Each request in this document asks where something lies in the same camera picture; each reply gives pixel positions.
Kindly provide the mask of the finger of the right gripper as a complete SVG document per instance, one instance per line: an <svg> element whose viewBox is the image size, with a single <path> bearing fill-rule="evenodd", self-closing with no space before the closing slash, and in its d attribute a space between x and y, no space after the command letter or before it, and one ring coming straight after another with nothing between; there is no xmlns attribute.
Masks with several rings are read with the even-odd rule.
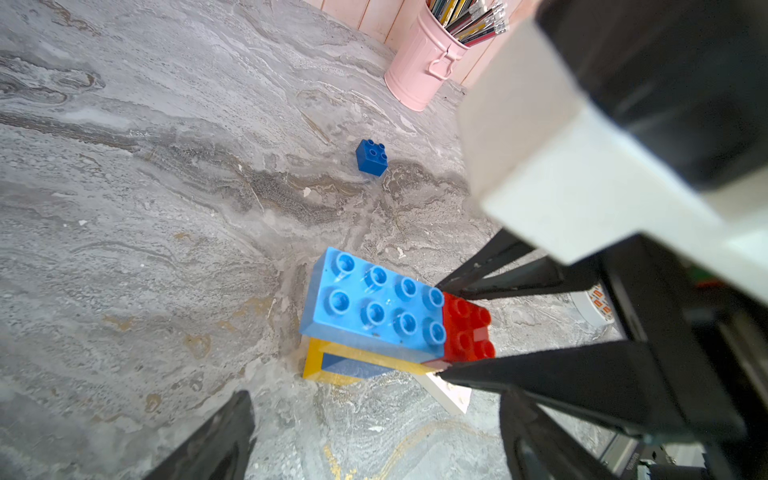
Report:
<svg viewBox="0 0 768 480"><path fill-rule="evenodd" d="M470 363L440 374L457 385L535 401L630 436L735 441L747 425L703 351L690 342L615 341Z"/></svg>
<svg viewBox="0 0 768 480"><path fill-rule="evenodd" d="M437 288L465 300L493 300L585 291L600 282L594 256L573 265L544 256L501 271L533 251L533 246L502 229Z"/></svg>

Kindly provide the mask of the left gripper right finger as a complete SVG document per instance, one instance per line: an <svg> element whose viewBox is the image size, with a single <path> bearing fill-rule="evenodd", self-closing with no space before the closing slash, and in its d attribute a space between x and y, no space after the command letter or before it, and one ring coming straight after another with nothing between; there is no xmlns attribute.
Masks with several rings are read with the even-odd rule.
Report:
<svg viewBox="0 0 768 480"><path fill-rule="evenodd" d="M613 479L615 476L521 389L500 397L500 430L514 479Z"/></svg>

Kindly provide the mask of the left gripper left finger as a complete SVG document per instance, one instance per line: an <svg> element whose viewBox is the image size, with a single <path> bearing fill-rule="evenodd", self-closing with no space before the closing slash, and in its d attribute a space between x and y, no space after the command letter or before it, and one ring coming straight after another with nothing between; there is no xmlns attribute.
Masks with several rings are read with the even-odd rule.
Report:
<svg viewBox="0 0 768 480"><path fill-rule="evenodd" d="M145 479L244 479L254 431L250 394L237 391Z"/></svg>

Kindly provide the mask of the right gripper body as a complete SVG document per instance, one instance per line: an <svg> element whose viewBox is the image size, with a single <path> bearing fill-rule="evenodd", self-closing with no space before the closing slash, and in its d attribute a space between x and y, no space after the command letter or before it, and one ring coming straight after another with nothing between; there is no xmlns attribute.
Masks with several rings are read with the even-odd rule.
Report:
<svg viewBox="0 0 768 480"><path fill-rule="evenodd" d="M600 254L627 334L649 345L717 479L767 476L767 305L642 236Z"/></svg>

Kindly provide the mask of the red lego brick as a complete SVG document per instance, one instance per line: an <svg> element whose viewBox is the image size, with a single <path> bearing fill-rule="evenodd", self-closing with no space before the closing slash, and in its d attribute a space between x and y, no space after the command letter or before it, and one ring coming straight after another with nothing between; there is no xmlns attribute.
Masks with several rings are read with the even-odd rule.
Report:
<svg viewBox="0 0 768 480"><path fill-rule="evenodd" d="M444 293L443 326L447 340L443 360L449 364L492 359L496 349L489 338L490 312L479 305Z"/></svg>

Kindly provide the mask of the small blue lego brick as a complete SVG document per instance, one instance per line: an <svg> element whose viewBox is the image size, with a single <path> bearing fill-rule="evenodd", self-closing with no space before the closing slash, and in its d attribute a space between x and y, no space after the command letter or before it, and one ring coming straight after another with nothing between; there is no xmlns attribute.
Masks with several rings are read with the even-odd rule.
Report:
<svg viewBox="0 0 768 480"><path fill-rule="evenodd" d="M358 169L380 177L388 168L388 156L383 144L372 139L362 140L356 149Z"/></svg>

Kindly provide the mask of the white lego plate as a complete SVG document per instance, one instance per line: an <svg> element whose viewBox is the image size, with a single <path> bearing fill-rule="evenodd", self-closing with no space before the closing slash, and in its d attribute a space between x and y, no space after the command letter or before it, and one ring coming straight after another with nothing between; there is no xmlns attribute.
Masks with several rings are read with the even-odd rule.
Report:
<svg viewBox="0 0 768 480"><path fill-rule="evenodd" d="M470 405L472 390L450 384L433 373L412 377L450 414L464 415Z"/></svg>

